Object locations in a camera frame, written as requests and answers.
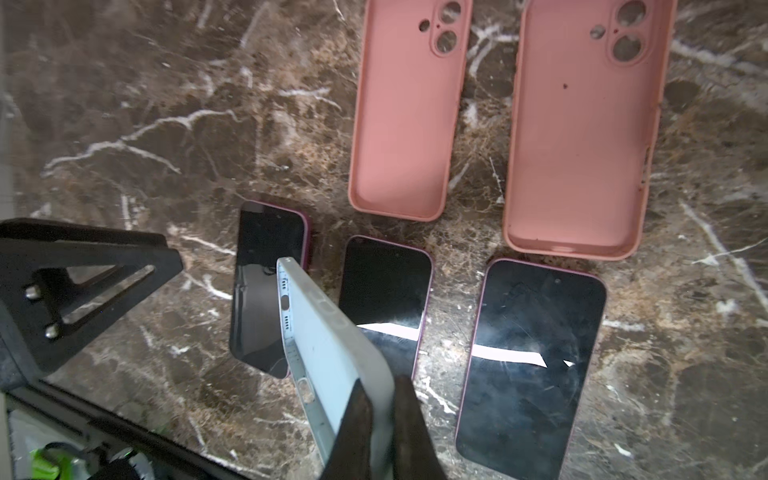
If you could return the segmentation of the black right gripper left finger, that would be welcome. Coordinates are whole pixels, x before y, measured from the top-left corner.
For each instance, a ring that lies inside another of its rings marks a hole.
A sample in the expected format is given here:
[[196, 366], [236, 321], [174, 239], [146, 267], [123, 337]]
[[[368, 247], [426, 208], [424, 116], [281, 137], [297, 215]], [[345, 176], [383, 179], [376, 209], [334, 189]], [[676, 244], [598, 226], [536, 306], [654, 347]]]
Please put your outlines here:
[[360, 380], [351, 391], [330, 457], [320, 480], [371, 480], [373, 406]]

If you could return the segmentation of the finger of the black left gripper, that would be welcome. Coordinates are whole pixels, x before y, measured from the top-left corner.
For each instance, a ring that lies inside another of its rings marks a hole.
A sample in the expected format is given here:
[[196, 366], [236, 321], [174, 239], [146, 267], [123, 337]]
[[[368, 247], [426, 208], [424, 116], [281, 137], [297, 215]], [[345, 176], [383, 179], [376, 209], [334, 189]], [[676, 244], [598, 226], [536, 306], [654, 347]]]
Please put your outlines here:
[[54, 373], [182, 270], [161, 234], [2, 221], [2, 389]]

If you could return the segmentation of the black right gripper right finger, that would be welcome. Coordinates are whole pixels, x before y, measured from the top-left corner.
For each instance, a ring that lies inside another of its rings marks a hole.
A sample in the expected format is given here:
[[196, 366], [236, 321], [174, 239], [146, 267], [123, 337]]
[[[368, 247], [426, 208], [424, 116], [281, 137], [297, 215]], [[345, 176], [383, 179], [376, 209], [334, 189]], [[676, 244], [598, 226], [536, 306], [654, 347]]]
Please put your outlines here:
[[411, 378], [398, 375], [394, 384], [394, 478], [446, 480]]

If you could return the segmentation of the light blue cased phone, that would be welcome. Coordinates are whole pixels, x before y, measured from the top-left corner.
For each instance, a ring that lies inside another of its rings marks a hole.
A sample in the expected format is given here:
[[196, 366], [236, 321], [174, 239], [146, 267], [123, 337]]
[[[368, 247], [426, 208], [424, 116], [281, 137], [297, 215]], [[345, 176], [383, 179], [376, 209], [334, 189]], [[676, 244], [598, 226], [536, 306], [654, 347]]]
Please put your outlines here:
[[324, 462], [359, 383], [372, 404], [370, 471], [391, 479], [395, 383], [387, 361], [291, 257], [277, 261], [282, 343]]

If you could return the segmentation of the phone with black screen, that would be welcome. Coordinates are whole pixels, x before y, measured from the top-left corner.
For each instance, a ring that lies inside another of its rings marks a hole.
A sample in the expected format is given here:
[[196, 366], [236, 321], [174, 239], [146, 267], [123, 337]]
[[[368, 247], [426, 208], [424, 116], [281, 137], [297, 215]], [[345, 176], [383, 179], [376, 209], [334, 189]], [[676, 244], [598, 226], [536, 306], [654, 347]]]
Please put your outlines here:
[[514, 479], [559, 477], [606, 300], [593, 275], [488, 265], [457, 418], [462, 457]]

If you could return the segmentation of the pink phone case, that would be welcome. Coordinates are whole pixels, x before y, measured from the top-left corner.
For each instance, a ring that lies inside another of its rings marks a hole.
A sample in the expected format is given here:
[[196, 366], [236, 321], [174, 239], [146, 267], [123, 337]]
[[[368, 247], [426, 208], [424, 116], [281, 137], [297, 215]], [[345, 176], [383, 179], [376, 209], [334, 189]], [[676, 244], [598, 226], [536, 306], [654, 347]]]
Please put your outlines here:
[[511, 248], [605, 261], [637, 250], [676, 10], [526, 3], [502, 228]]
[[471, 1], [369, 1], [348, 198], [358, 211], [431, 222], [447, 197]]

